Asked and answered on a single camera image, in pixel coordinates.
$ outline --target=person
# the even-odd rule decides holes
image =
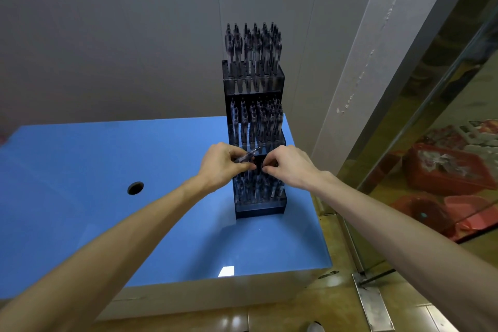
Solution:
[[[218,143],[196,176],[79,249],[0,311],[0,331],[84,330],[173,225],[200,199],[253,163]],[[460,331],[498,330],[498,271],[422,223],[318,170],[294,146],[279,146],[262,170],[320,197],[354,226]],[[314,323],[309,330],[319,330]]]

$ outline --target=red basket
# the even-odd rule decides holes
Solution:
[[[476,179],[465,178],[456,174],[441,171],[426,171],[418,157],[418,151],[432,151],[440,154],[449,154],[461,165],[469,167]],[[496,189],[496,182],[476,154],[465,151],[443,149],[423,143],[414,144],[403,158],[403,172],[408,186],[413,189],[440,195],[472,195],[483,189]]]

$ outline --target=glossy blue surface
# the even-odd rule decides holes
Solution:
[[[292,137],[284,120],[288,144]],[[0,148],[0,299],[38,280],[123,218],[194,176],[226,117],[37,125]],[[142,192],[127,193],[136,181]],[[286,186],[284,214],[235,219],[233,190],[197,203],[127,286],[331,266],[308,192]]]

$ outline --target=person's left hand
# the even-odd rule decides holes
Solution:
[[[201,163],[197,176],[205,181],[209,193],[228,184],[236,175],[247,170],[255,170],[254,163],[234,163],[232,158],[240,158],[246,151],[220,142],[209,147]]]

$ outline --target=person's left arm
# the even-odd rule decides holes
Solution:
[[[86,329],[193,205],[255,169],[232,162],[245,153],[225,143],[211,146],[195,177],[92,240],[10,301],[0,310],[0,331]]]

